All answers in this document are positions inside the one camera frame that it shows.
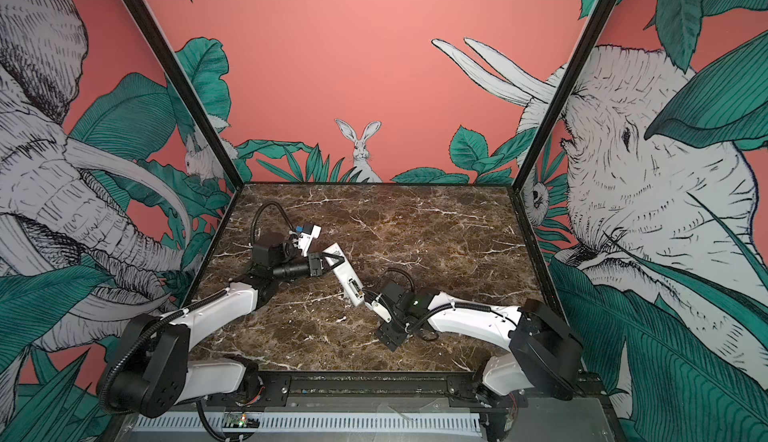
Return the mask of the white remote control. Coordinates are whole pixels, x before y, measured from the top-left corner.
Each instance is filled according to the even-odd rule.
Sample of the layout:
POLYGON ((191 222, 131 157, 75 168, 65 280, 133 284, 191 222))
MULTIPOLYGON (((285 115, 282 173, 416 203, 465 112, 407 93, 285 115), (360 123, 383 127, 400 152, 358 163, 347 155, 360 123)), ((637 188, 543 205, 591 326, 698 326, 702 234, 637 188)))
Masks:
POLYGON ((339 281, 345 295, 354 307, 364 303, 363 284, 338 243, 323 251, 329 269, 339 281))

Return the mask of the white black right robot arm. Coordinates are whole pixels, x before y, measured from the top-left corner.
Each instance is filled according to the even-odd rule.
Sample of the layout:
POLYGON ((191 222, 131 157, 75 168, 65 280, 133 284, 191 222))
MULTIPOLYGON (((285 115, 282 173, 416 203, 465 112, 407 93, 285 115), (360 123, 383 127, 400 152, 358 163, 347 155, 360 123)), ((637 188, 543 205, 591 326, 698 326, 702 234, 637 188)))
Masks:
POLYGON ((489 305, 442 291, 413 292, 394 282, 367 292, 364 300, 380 317, 377 337, 391 351, 424 331, 467 336, 505 349, 505 355, 490 358, 481 369, 478 392, 503 397, 533 388, 559 400, 583 394, 577 384, 583 342, 541 301, 489 305))

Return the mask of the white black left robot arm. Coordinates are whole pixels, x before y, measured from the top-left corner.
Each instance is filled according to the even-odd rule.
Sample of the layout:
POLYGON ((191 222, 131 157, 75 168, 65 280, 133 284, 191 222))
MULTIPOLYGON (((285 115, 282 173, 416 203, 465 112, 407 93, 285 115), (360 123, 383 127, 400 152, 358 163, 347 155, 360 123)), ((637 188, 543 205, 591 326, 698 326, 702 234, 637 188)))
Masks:
POLYGON ((265 234, 252 242, 245 271, 226 288, 160 316, 133 317, 97 383, 99 407, 112 415, 156 418, 180 402, 238 391, 245 364, 192 363, 189 353, 212 333, 266 305, 282 282, 319 277, 345 262, 342 255, 310 251, 313 238, 265 234))

